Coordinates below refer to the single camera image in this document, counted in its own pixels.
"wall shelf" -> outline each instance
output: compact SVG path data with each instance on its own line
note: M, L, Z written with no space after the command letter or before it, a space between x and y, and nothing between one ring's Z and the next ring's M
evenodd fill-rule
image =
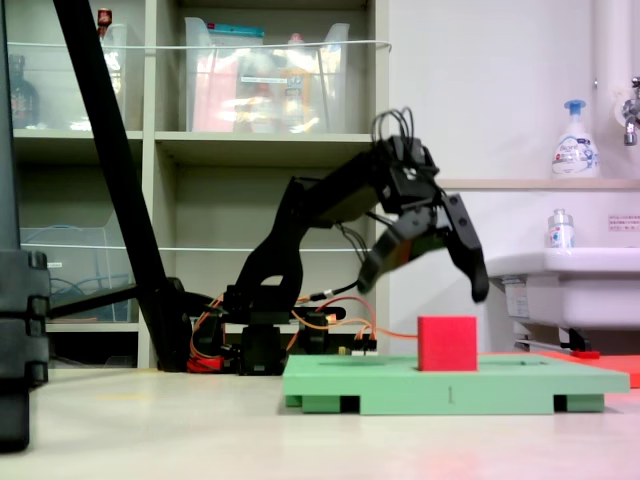
M97 165L93 133L76 130L14 130L16 158L28 165ZM142 162L142 132L127 132L136 163Z
M137 323L47 323L47 333L138 332Z
M337 167L370 148L367 134L157 132L156 143L180 165Z
M437 179L438 185L454 191L640 191L640 179L572 178L572 179Z

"faucet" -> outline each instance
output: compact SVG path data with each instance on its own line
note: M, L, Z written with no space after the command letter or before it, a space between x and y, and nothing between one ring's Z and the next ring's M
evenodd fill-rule
M631 85L636 93L636 98L627 100L622 107L624 115L624 144L633 146L638 143L638 135L636 134L636 121L640 115L640 77L633 77Z

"red cube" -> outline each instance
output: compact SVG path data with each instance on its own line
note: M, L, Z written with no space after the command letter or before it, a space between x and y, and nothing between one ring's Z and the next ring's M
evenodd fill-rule
M418 370L478 370L476 317L418 317Z

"black stand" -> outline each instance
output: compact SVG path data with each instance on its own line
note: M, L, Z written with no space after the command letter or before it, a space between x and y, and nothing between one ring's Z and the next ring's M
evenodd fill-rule
M189 315L211 299L167 278L87 0L54 0L136 285L49 308L46 257L20 250L6 20L0 0L0 451L29 444L29 391L47 381L46 318L137 298L165 371L186 371Z

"soap dispenser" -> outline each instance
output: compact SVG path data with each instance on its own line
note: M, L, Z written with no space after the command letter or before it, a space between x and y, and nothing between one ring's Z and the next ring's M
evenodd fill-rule
M593 138L582 123L583 100L570 100L564 104L570 121L560 136L551 164L553 178L593 178L600 176L600 155Z

